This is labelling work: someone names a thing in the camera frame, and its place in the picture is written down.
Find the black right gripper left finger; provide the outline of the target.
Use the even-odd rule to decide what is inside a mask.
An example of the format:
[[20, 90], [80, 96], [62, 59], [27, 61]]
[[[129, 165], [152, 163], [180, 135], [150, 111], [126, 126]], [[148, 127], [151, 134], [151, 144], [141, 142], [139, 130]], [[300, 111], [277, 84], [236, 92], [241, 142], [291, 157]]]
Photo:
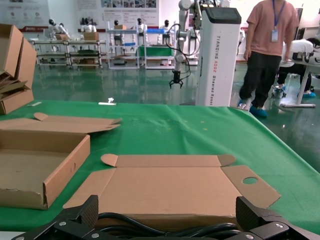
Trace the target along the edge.
[[96, 240], [99, 198], [91, 195], [82, 205], [63, 209], [52, 221], [18, 236], [14, 240]]

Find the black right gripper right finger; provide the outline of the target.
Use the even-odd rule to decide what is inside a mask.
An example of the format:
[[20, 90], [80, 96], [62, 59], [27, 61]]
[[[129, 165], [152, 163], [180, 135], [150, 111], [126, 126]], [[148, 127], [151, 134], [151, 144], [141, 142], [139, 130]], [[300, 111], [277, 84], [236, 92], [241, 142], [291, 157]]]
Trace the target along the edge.
[[295, 226], [273, 210], [254, 206], [237, 197], [236, 221], [246, 236], [254, 240], [318, 240], [319, 235]]

